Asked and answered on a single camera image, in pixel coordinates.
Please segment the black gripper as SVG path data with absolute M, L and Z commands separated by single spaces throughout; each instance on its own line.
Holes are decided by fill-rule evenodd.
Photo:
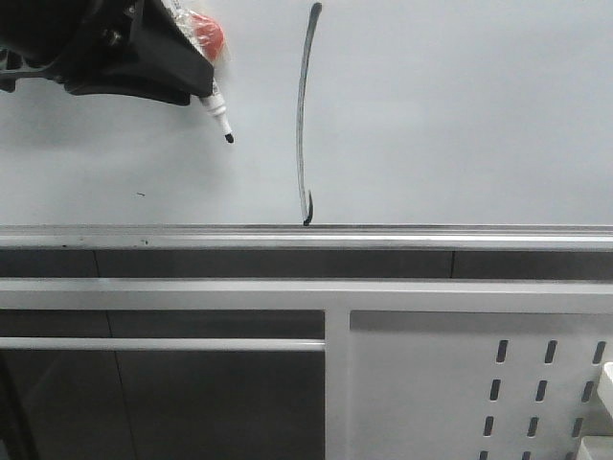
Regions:
M 160 1 L 3 1 L 1 90 L 53 81 L 186 106 L 213 94 L 214 67 Z

